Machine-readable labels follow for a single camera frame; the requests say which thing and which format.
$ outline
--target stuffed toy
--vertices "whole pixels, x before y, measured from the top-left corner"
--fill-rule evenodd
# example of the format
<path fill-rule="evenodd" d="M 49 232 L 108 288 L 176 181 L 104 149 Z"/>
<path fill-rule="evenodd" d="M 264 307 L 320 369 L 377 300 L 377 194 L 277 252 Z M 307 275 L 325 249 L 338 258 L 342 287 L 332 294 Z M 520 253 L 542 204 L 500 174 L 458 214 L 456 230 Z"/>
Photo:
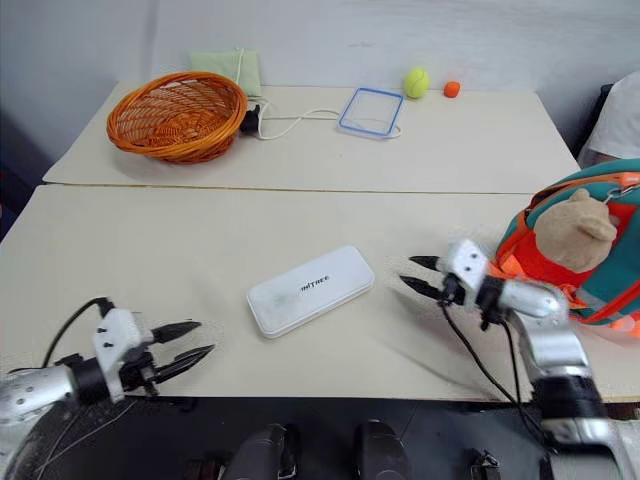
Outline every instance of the stuffed toy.
<path fill-rule="evenodd" d="M 617 234 L 607 205 L 591 198 L 584 188 L 542 213 L 534 232 L 540 253 L 575 273 L 602 263 Z"/>

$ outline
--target table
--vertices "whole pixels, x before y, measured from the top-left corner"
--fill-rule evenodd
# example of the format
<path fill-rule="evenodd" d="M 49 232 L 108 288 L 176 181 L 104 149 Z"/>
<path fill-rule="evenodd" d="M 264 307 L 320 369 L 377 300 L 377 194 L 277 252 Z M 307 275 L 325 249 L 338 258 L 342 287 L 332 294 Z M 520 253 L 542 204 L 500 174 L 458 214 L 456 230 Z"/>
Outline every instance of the table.
<path fill-rule="evenodd" d="M 437 280 L 407 260 L 450 240 L 495 246 L 528 195 L 270 192 L 39 187 L 0 245 L 0 369 L 38 364 L 59 326 L 91 297 L 109 295 L 162 324 L 204 323 L 159 364 L 190 347 L 217 348 L 163 395 L 495 400 L 435 304 L 397 278 Z M 263 338 L 249 288 L 345 244 L 377 275 L 373 289 L 279 339 Z M 91 353 L 95 317 L 77 322 L 54 355 Z M 453 312 L 487 367 L 512 385 L 501 329 Z M 640 349 L 579 335 L 606 400 L 640 398 Z M 521 371 L 525 392 L 524 371 Z"/>
<path fill-rule="evenodd" d="M 116 149 L 106 118 L 131 90 L 119 84 L 46 182 L 83 185 L 438 193 L 535 193 L 578 167 L 534 93 L 429 91 L 406 101 L 393 140 L 338 132 L 333 121 L 303 121 L 274 141 L 241 136 L 224 156 L 176 166 Z M 265 87 L 268 114 L 342 110 L 351 88 Z M 290 122 L 265 121 L 265 134 Z"/>

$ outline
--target wicker basket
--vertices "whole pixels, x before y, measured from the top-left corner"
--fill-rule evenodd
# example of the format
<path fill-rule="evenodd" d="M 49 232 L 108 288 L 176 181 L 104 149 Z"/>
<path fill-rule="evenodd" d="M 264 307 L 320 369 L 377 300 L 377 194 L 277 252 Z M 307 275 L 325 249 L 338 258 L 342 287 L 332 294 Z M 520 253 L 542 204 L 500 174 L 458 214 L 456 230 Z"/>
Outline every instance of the wicker basket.
<path fill-rule="evenodd" d="M 206 162 L 233 143 L 247 97 L 226 77 L 186 72 L 158 78 L 113 109 L 107 135 L 121 150 L 171 163 Z"/>

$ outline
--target backpack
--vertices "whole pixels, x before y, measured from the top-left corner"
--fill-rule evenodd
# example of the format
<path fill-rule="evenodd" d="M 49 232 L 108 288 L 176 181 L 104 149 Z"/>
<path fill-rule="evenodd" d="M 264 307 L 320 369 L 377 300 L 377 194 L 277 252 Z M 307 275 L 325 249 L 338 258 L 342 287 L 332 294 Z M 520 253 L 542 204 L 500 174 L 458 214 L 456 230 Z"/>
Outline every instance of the backpack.
<path fill-rule="evenodd" d="M 578 188 L 586 188 L 596 200 L 608 199 L 609 213 L 619 219 L 609 256 L 584 273 L 543 257 L 533 231 L 542 212 Z M 553 284 L 567 296 L 573 318 L 640 338 L 640 159 L 596 165 L 538 192 L 511 221 L 490 270 L 502 278 Z"/>

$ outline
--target plastic container lid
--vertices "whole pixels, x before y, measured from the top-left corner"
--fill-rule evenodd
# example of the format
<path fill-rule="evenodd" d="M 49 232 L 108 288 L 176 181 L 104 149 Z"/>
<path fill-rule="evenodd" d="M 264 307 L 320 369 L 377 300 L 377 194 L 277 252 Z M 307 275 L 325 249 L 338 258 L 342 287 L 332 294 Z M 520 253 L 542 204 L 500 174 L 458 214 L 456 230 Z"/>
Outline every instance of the plastic container lid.
<path fill-rule="evenodd" d="M 338 126 L 349 133 L 377 138 L 393 133 L 404 97 L 399 93 L 373 88 L 358 88 L 338 120 Z"/>

